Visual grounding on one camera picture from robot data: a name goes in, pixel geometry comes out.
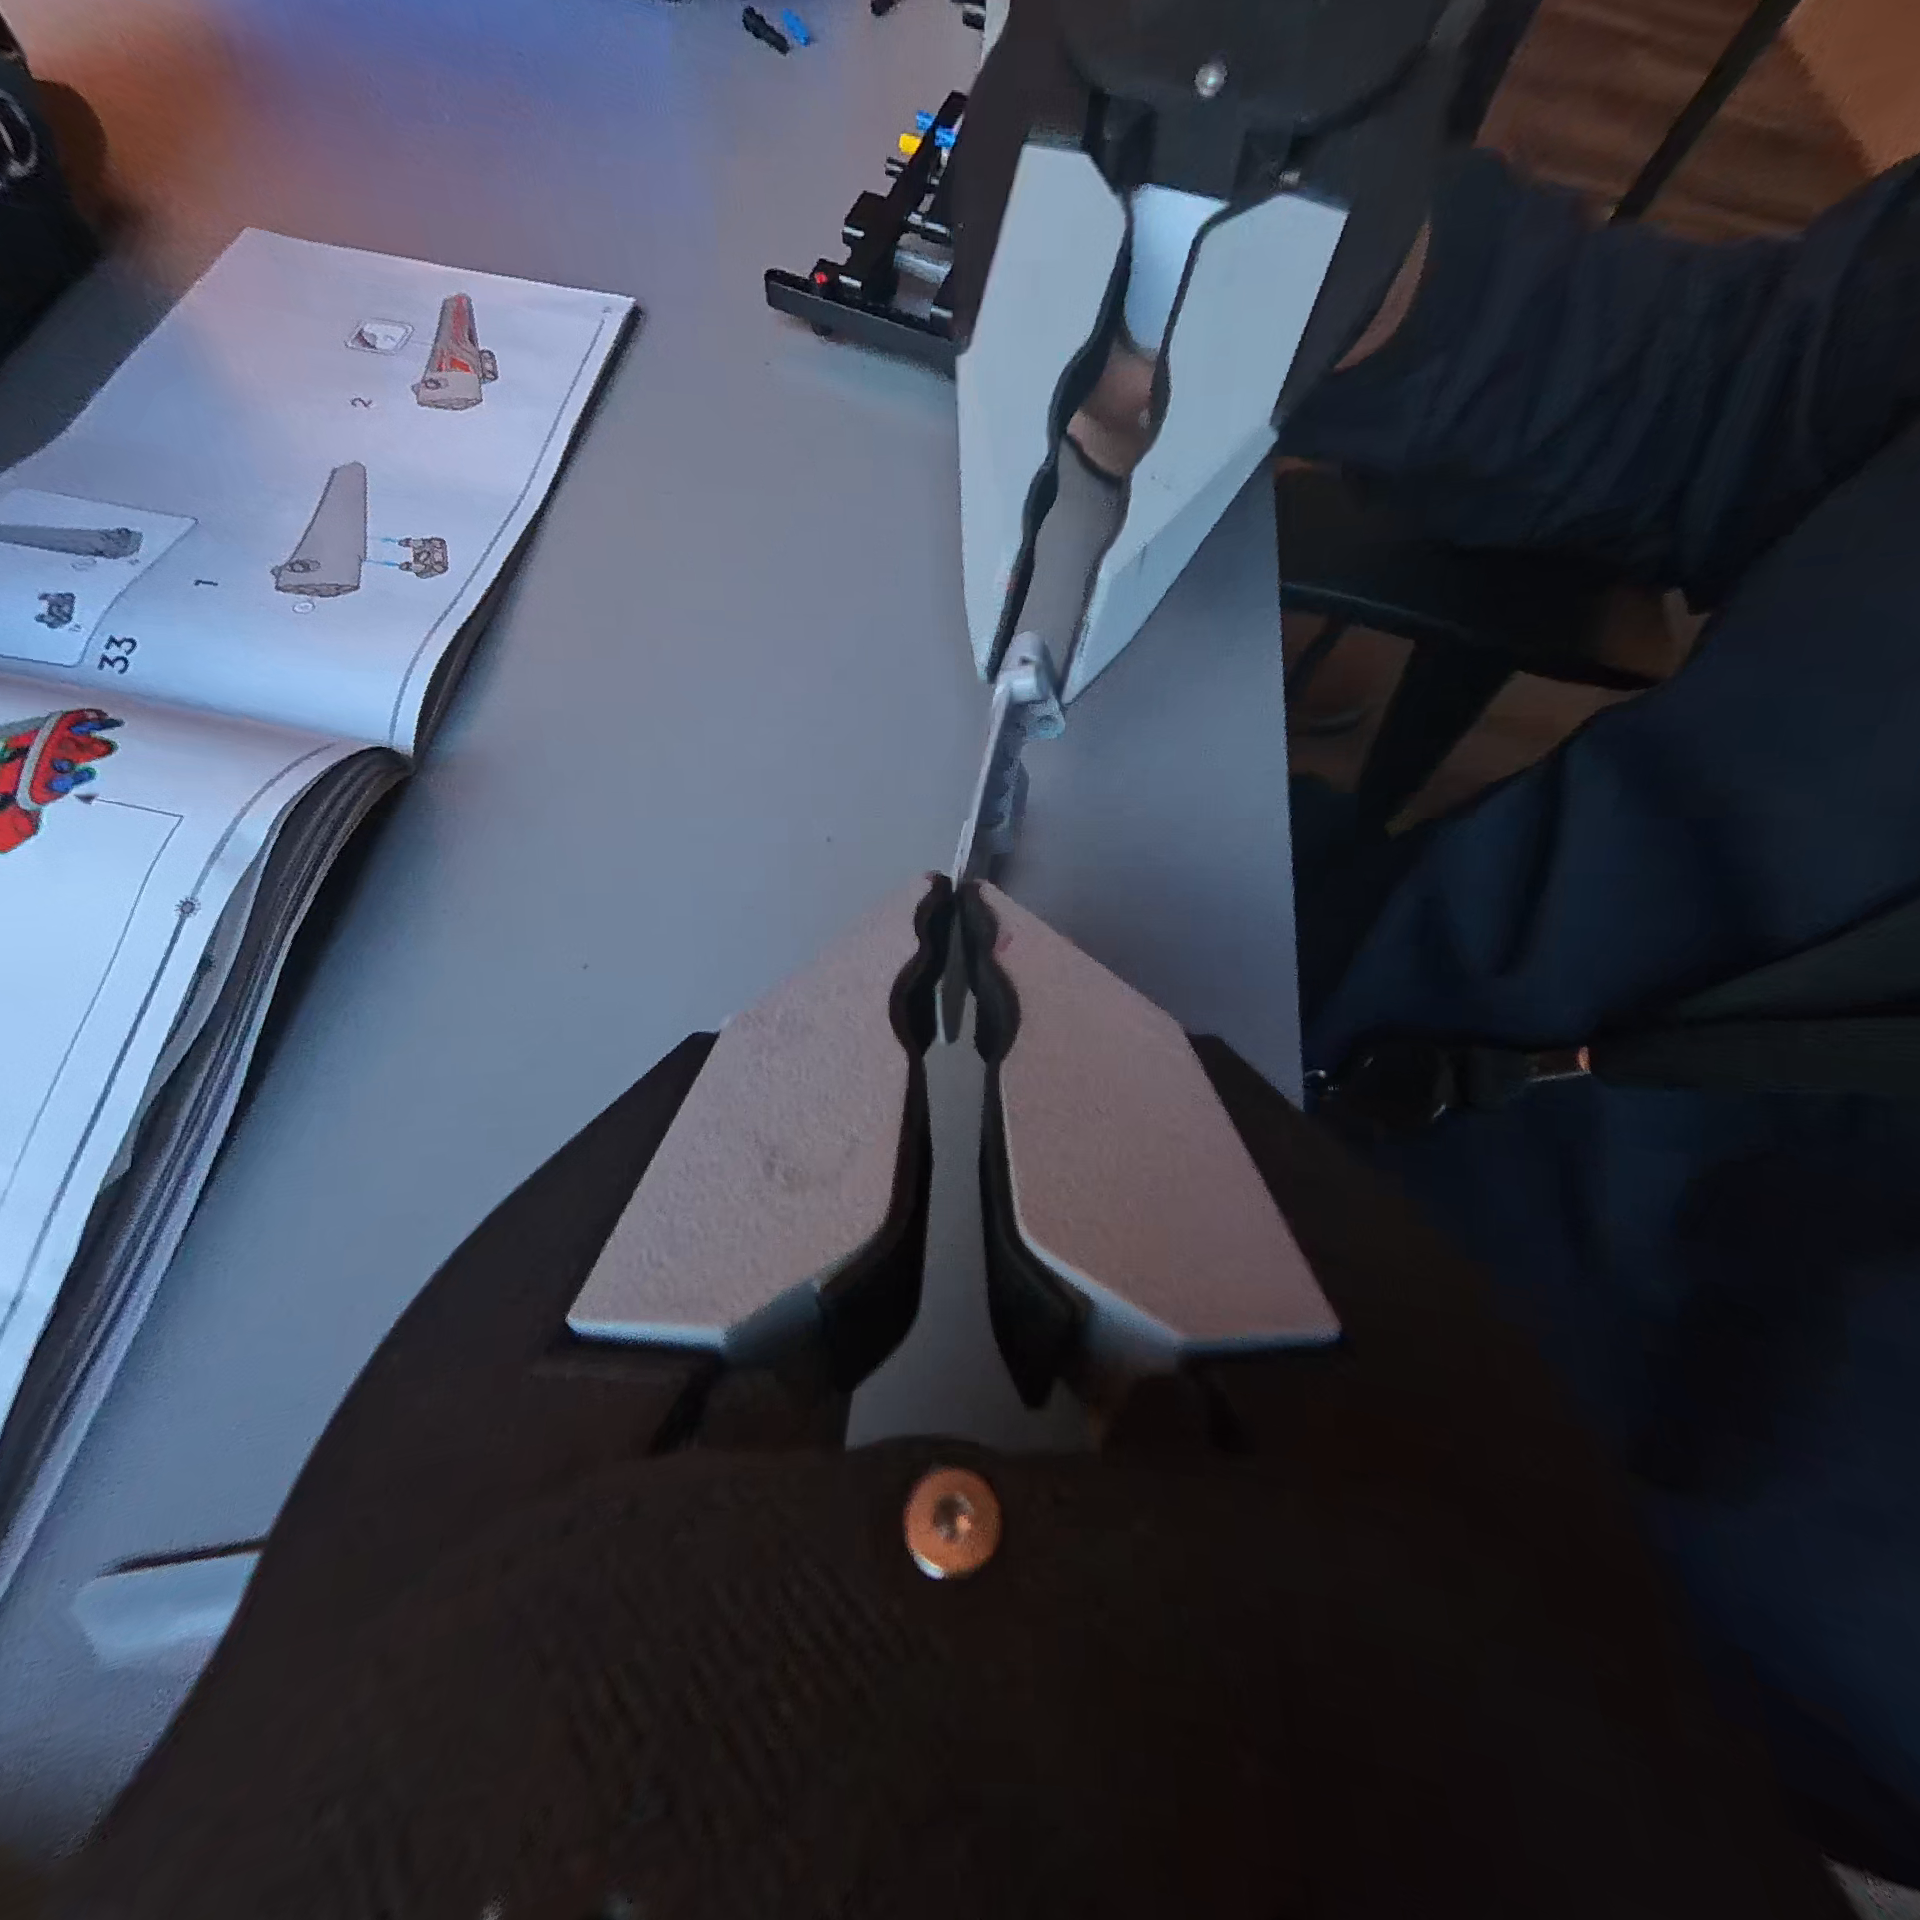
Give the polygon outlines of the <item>black lego assembly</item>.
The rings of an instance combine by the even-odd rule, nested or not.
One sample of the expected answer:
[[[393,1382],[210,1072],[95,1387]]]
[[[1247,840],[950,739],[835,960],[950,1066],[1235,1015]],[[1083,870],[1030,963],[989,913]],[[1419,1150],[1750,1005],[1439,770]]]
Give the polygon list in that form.
[[[886,189],[863,190],[839,225],[839,257],[810,269],[762,270],[773,313],[806,322],[829,342],[852,342],[950,377],[956,363],[950,270],[950,157],[969,95],[953,89],[920,110],[886,157]]]

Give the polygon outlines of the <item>open lego instruction booklet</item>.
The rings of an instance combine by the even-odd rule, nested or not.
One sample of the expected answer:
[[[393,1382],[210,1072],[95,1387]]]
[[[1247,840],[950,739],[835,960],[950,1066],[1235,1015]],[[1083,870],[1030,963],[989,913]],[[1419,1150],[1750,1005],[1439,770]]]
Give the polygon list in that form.
[[[3,473],[3,1586],[635,296],[242,232]]]

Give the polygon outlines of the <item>person's right hand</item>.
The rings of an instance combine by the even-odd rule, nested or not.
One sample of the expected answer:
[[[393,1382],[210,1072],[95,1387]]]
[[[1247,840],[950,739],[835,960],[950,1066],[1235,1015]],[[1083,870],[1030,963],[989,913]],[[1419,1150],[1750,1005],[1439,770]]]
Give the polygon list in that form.
[[[1157,440],[1162,410],[1162,357],[1120,330],[1085,400],[1065,422],[1063,443],[1102,487],[1117,492]]]

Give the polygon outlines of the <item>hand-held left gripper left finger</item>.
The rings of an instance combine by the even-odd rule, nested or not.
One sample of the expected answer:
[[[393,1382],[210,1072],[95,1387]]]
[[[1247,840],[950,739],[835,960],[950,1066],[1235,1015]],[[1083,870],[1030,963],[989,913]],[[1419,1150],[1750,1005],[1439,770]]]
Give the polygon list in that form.
[[[565,1326],[852,1390],[922,1295],[949,876],[853,919],[710,1039]]]

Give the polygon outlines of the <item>person's dark blue torso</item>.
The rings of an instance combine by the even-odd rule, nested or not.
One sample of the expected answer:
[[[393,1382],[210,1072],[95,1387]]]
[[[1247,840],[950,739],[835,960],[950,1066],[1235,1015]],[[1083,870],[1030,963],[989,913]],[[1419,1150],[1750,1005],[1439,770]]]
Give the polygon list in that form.
[[[1916,426],[1695,656],[1383,847],[1307,1016],[1579,1042],[1916,896]],[[1573,1079],[1377,1149],[1627,1476],[1795,1809],[1916,1882],[1916,1100]]]

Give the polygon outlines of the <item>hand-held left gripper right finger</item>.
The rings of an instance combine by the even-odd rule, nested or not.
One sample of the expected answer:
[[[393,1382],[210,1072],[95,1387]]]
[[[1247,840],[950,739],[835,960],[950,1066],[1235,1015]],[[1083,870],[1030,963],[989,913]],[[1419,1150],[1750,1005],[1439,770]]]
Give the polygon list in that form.
[[[989,883],[962,892],[980,1222],[1025,1405],[1117,1402],[1343,1327],[1185,1027]]]

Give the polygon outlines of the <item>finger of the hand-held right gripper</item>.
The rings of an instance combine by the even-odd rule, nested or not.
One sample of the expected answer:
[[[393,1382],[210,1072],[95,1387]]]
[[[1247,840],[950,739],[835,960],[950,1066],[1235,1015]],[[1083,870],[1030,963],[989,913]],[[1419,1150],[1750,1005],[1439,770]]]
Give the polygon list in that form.
[[[975,666],[995,679],[1037,630],[1059,683],[1093,683],[1097,573],[1132,477],[1067,426],[1083,373],[1107,366],[1126,209],[1079,147],[1025,143],[1002,205],[972,337],[956,353],[956,507]]]
[[[1083,693],[1123,655],[1269,457],[1343,227],[1340,205],[1280,195],[1197,232],[1165,322],[1157,432],[1126,480],[1063,693]]]

